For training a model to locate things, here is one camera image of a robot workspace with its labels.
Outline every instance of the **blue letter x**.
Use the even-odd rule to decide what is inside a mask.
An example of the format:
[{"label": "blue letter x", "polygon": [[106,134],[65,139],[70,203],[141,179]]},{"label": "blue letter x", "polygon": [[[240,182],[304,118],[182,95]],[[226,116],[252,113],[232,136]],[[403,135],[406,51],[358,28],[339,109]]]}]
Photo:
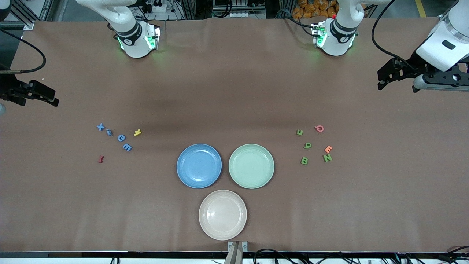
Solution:
[{"label": "blue letter x", "polygon": [[103,130],[104,129],[104,126],[103,126],[103,123],[100,123],[99,125],[96,126],[99,131]]}]

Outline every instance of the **green led light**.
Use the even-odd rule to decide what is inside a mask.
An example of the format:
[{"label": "green led light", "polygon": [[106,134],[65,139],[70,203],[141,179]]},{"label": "green led light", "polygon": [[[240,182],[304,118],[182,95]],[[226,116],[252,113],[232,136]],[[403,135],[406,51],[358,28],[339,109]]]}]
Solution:
[{"label": "green led light", "polygon": [[152,37],[146,37],[145,40],[146,40],[149,48],[154,48],[155,47],[155,40]]},{"label": "green led light", "polygon": [[318,39],[318,46],[319,47],[322,47],[324,45],[324,41],[325,39],[327,38],[327,32],[324,32],[324,35],[322,35],[319,39]]},{"label": "green led light", "polygon": [[121,49],[124,50],[124,46],[122,45],[122,42],[121,42],[121,40],[119,39],[119,37],[117,38],[117,40],[119,41],[119,44],[121,45]]},{"label": "green led light", "polygon": [[348,47],[351,47],[353,45],[353,40],[355,39],[356,34],[352,36],[352,39],[350,40],[350,45]]}]

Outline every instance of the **green plate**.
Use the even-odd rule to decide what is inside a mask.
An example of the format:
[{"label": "green plate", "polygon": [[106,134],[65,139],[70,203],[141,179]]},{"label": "green plate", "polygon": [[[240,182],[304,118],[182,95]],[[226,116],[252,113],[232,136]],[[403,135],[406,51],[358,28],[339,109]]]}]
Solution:
[{"label": "green plate", "polygon": [[231,178],[241,187],[257,189],[272,179],[275,165],[270,152],[256,144],[246,144],[231,154],[228,164]]}]

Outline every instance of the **table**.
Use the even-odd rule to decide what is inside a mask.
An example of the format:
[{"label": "table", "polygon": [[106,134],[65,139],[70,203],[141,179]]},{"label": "table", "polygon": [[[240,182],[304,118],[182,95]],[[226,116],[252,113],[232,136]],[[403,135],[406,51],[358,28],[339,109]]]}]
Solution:
[{"label": "table", "polygon": [[[156,22],[160,50],[132,59],[105,22],[37,22],[24,37],[47,65],[18,77],[52,87],[60,105],[7,103],[0,248],[226,250],[197,218],[202,200],[219,189],[244,199],[248,222],[235,239],[250,250],[467,244],[469,93],[412,93],[412,80],[378,91],[376,71],[390,57],[373,46],[373,23],[364,19],[354,47],[330,57],[283,20]],[[435,23],[383,19],[376,39],[407,58]],[[21,44],[12,68],[39,63]],[[137,129],[143,133],[134,137]],[[186,187],[175,170],[195,143],[215,147],[223,160],[220,178],[205,189]],[[243,189],[229,176],[231,153],[246,143],[266,147],[276,162],[263,188]],[[333,161],[325,163],[328,145]]]}]

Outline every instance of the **plate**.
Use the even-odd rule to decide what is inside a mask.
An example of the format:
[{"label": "plate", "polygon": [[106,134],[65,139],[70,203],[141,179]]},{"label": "plate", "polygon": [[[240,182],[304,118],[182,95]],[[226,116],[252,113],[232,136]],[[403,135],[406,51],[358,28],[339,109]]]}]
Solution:
[{"label": "plate", "polygon": [[221,157],[213,147],[195,144],[179,155],[176,170],[185,185],[196,189],[205,188],[220,176]]},{"label": "plate", "polygon": [[275,165],[272,155],[265,147],[246,144],[231,154],[228,168],[231,178],[239,186],[257,189],[272,179]]},{"label": "plate", "polygon": [[200,226],[216,240],[229,240],[239,235],[247,218],[248,212],[241,197],[228,190],[207,195],[199,209]]}]

